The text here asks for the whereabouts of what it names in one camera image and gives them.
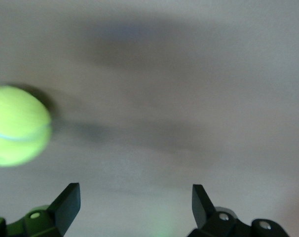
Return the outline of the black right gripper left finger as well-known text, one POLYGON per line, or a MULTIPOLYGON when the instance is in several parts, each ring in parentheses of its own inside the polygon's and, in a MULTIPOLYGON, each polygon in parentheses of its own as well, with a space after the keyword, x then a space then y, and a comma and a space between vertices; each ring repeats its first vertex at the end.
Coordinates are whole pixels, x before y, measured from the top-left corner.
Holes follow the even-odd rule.
POLYGON ((0 237, 63 237, 80 210, 80 185, 70 183, 50 205, 31 209, 11 224, 0 217, 0 237))

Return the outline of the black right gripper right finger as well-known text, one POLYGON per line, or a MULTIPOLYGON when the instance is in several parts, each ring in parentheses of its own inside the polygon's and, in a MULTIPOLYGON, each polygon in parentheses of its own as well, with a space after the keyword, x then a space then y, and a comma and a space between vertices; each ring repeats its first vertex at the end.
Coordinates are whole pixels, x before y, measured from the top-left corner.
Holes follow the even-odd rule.
POLYGON ((276 222, 255 219, 251 225, 241 222, 236 214, 223 207, 214 207, 202 185, 192 186, 192 212, 197 224, 190 237, 288 237, 276 222))

